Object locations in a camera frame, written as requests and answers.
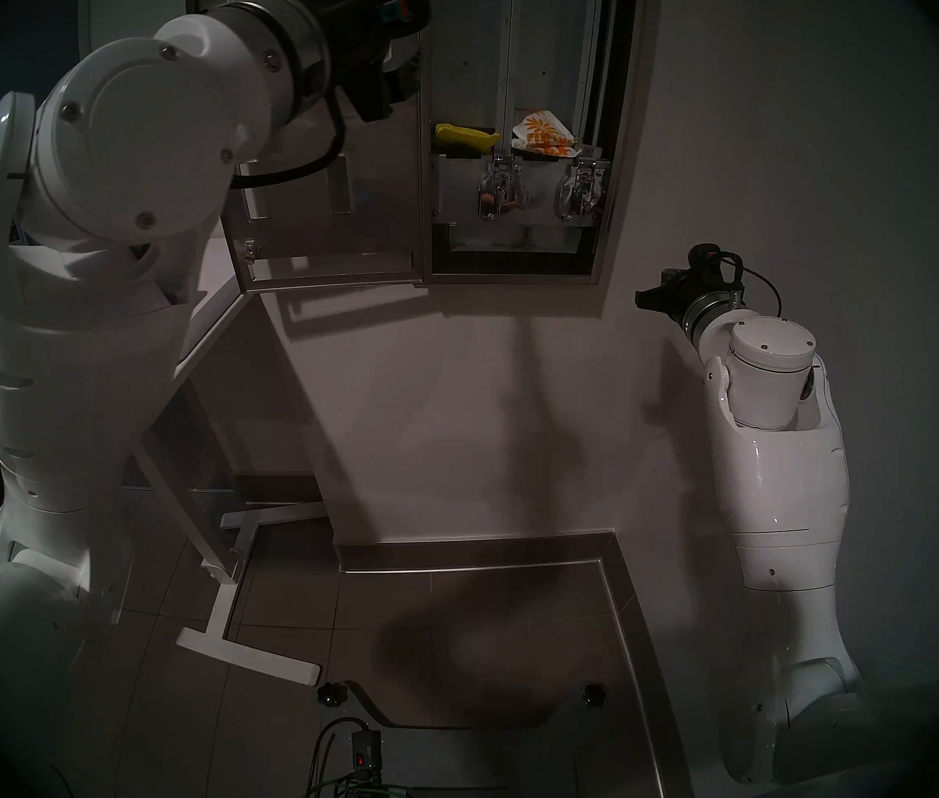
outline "tiled floor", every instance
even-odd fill
[[[222,495],[198,497],[218,514]],[[301,795],[320,729],[313,690],[175,644],[183,626],[203,628],[217,584],[154,494],[126,502],[126,609],[81,655],[55,752],[74,796]],[[602,681],[608,728],[578,752],[579,794],[656,793],[597,563],[340,574],[328,521],[264,527],[233,620],[232,640],[355,682],[392,724],[533,726]]]

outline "white wall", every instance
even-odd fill
[[[850,652],[939,678],[939,33],[904,0],[662,0],[649,88],[604,286],[264,301],[338,538],[617,529],[697,792],[737,794],[710,663],[737,561],[692,350],[633,291],[701,241],[780,286],[846,434]]]

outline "screw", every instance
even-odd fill
[[[62,108],[59,108],[59,116],[63,118],[64,122],[77,122],[81,119],[81,105],[73,100],[64,102]]]
[[[584,703],[589,707],[601,707],[606,703],[606,689],[600,683],[590,683],[584,687]]]
[[[339,683],[324,683],[318,687],[318,703],[334,709],[347,700],[347,688]]]

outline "green cable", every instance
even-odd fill
[[[321,782],[321,784],[315,784],[315,785],[312,786],[309,790],[307,790],[305,793],[303,793],[303,798],[311,798],[312,795],[315,795],[315,794],[321,792],[321,790],[322,790],[324,787],[326,787],[326,786],[332,786],[333,784],[342,783],[342,782],[344,782],[344,781],[346,781],[346,780],[347,780],[347,776],[344,776],[344,777],[342,777],[342,778],[334,778],[332,781],[323,781],[323,782]]]
[[[337,795],[338,796],[353,795],[355,793],[369,793],[371,795],[390,795],[390,796],[398,796],[398,798],[408,798],[408,796],[410,795],[410,793],[408,793],[406,790],[403,790],[402,792],[395,792],[393,790],[384,790],[384,788],[376,787],[376,786],[348,786],[346,790],[344,790],[344,792],[337,793]]]

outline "black knob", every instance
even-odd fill
[[[324,683],[318,687],[318,703],[335,709],[347,700],[347,687],[339,683]]]
[[[606,703],[606,689],[601,683],[590,683],[584,687],[584,703],[589,707],[601,707]]]

